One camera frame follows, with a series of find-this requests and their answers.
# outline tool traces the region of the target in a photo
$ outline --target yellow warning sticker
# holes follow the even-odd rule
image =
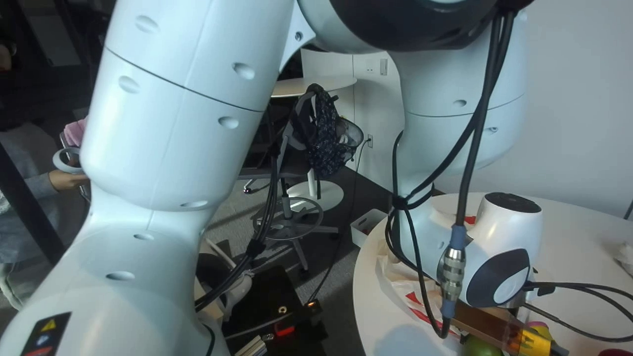
[[[44,325],[40,332],[43,333],[44,331],[53,330],[56,327],[57,326],[55,325],[55,319],[51,319],[46,323],[46,325]]]

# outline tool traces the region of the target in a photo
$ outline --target white table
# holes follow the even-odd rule
[[[467,212],[475,215],[483,193],[468,195]],[[633,222],[567,205],[557,201],[530,198],[543,209],[544,225],[538,280],[573,281],[604,284],[633,293],[631,278],[613,259],[613,252],[624,241],[633,243]],[[443,212],[456,210],[457,194],[433,198],[433,205]],[[394,295],[391,286],[379,277],[377,246],[384,239],[385,220],[369,235],[354,269],[354,313],[363,348],[367,356],[387,355],[456,355],[461,346],[456,340],[440,340],[431,326],[419,321]],[[613,296],[628,310],[633,303]],[[558,289],[552,295],[534,301],[534,305],[581,330],[602,336],[633,334],[633,325],[609,304],[582,293]],[[570,355],[595,356],[607,348],[633,350],[633,342],[603,343],[595,341],[531,313],[529,320],[548,323],[556,342]]]
[[[302,96],[312,83],[317,83],[326,91],[335,91],[345,87],[353,86],[356,78],[352,76],[334,77],[307,77],[297,79],[280,80],[275,84],[275,89],[271,98],[288,98]],[[288,195],[293,197],[308,198],[316,201],[323,210],[330,210],[343,200],[343,189],[336,183],[321,181],[321,199],[317,199],[317,184],[313,170],[308,172],[308,181],[296,184],[288,189]],[[299,211],[304,205],[299,201],[292,205],[292,209]]]

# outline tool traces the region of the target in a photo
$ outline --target person's hand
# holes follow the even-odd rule
[[[85,174],[71,174],[58,169],[50,171],[48,179],[57,191],[74,189],[89,182]]]

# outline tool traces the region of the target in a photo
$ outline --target white wall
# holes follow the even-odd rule
[[[624,214],[633,198],[631,13],[631,0],[541,0],[528,8],[527,121],[506,156],[475,172],[471,191],[508,191]],[[349,73],[349,55],[327,56],[327,67],[344,61]],[[304,70],[310,71],[306,57]],[[363,152],[360,172],[389,189],[391,145],[404,120],[399,80],[391,60],[387,76],[365,71],[368,58],[386,57],[353,56],[351,70],[358,78],[354,121],[375,139]],[[453,193],[459,181],[441,177],[436,186]]]

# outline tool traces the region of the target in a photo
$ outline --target warning label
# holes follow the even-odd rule
[[[21,356],[54,356],[70,319],[70,312],[44,318],[35,323]]]

